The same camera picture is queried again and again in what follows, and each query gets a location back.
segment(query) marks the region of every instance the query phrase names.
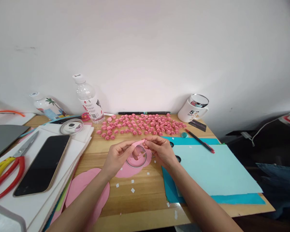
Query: phone case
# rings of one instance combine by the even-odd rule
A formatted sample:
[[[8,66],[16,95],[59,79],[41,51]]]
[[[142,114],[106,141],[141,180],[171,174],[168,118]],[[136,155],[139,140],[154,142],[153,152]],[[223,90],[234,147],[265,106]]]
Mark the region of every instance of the phone case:
[[[53,185],[53,182],[54,182],[54,180],[55,180],[55,178],[56,178],[56,175],[57,175],[58,169],[59,169],[59,167],[60,167],[60,165],[61,165],[61,162],[62,162],[62,160],[63,160],[63,158],[64,158],[64,155],[65,155],[65,153],[66,153],[66,151],[67,151],[67,148],[68,148],[68,146],[69,146],[69,144],[70,144],[70,141],[71,141],[71,136],[69,137],[69,140],[68,140],[68,142],[67,142],[67,145],[65,146],[65,149],[64,149],[64,151],[63,151],[63,153],[62,153],[62,155],[61,155],[61,158],[60,158],[60,160],[59,160],[59,162],[58,162],[58,165],[57,165],[57,167],[56,167],[56,170],[55,170],[55,172],[54,172],[54,175],[53,175],[51,181],[49,182],[49,185],[48,185],[47,189],[45,189],[43,192],[32,193],[32,194],[26,194],[26,195],[22,195],[22,196],[15,196],[15,195],[14,195],[16,189],[17,189],[18,186],[19,186],[19,184],[22,182],[23,178],[24,178],[25,175],[27,174],[27,171],[30,169],[30,167],[31,167],[31,165],[33,164],[34,160],[36,159],[36,157],[37,157],[38,154],[40,153],[40,151],[41,151],[41,149],[42,149],[42,147],[41,147],[40,150],[39,150],[39,152],[37,153],[36,157],[34,158],[34,160],[32,161],[32,163],[30,164],[29,168],[27,169],[27,171],[25,172],[25,174],[23,175],[23,177],[22,177],[21,180],[19,181],[19,183],[18,183],[16,189],[15,189],[14,192],[13,192],[13,197],[15,197],[15,198],[17,198],[17,197],[25,197],[25,196],[30,196],[30,195],[35,195],[35,194],[40,194],[40,193],[47,192],[47,191],[52,187],[52,185]]]

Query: person's right hand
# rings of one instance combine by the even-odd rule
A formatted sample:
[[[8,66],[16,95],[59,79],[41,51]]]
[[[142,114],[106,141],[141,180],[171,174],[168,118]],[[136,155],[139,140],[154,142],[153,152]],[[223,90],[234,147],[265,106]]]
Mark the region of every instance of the person's right hand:
[[[158,162],[165,168],[177,163],[177,158],[173,152],[170,141],[160,136],[148,136],[143,143],[145,149],[151,149],[152,155],[156,156]]]

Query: small blue cap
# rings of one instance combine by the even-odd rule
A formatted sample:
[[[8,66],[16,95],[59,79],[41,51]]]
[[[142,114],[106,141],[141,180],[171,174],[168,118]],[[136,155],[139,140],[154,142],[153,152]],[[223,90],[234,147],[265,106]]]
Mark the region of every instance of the small blue cap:
[[[181,136],[182,136],[183,138],[188,138],[188,134],[187,134],[186,132],[182,132]]]

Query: red scissors handle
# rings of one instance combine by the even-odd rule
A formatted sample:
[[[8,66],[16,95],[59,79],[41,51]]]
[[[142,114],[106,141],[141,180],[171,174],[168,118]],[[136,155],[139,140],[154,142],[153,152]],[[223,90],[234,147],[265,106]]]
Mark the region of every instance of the red scissors handle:
[[[25,171],[25,157],[24,156],[17,157],[14,163],[12,164],[12,166],[0,177],[0,184],[1,184],[12,173],[12,171],[17,167],[18,164],[19,164],[19,171],[15,180],[10,184],[9,187],[7,187],[6,190],[4,190],[0,194],[0,199],[4,197],[9,191],[11,191],[22,178]]]

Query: bottle label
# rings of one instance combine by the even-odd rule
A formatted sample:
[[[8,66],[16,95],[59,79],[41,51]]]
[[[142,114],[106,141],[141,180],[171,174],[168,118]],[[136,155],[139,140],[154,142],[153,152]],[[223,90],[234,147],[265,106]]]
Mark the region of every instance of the bottle label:
[[[97,97],[88,100],[79,100],[92,120],[97,120],[103,116],[103,110]]]

